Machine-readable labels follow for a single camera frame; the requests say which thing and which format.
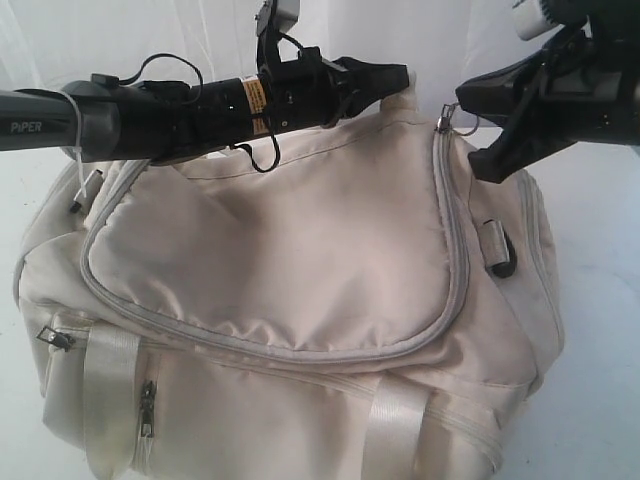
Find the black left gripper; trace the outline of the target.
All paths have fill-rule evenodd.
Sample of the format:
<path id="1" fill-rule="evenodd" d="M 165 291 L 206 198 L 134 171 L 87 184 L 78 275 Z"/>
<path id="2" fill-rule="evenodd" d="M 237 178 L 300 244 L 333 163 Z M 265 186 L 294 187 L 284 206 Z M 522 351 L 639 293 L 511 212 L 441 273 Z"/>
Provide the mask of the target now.
<path id="1" fill-rule="evenodd" d="M 277 47 L 261 45 L 259 77 L 268 97 L 261 117 L 271 133 L 331 128 L 410 85 L 406 65 L 346 56 L 331 61 L 317 47 L 305 47 L 296 59 L 283 61 Z M 350 83 L 360 89 L 350 91 Z"/>

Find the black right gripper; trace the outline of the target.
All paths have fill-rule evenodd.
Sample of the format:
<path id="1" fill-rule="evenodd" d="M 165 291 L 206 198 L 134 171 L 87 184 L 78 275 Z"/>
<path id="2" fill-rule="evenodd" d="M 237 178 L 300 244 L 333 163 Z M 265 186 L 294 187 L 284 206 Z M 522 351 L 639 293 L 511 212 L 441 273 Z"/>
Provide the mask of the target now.
<path id="1" fill-rule="evenodd" d="M 562 25 L 545 60 L 525 59 L 468 79 L 460 107 L 504 128 L 468 154 L 476 179 L 505 181 L 577 142 L 639 147 L 639 16 L 533 14 L 529 36 Z"/>

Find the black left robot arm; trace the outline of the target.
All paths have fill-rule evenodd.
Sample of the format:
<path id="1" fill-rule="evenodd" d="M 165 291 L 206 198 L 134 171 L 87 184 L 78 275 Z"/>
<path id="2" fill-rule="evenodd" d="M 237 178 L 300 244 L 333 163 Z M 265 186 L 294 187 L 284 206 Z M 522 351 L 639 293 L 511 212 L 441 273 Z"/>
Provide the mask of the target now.
<path id="1" fill-rule="evenodd" d="M 254 139 L 313 127 L 330 128 L 410 83 L 402 64 L 334 61 L 301 48 L 283 61 L 260 49 L 258 72 L 191 86 L 182 81 L 121 80 L 95 74 L 60 92 L 1 94 L 4 151 L 59 147 L 84 162 L 188 161 Z"/>

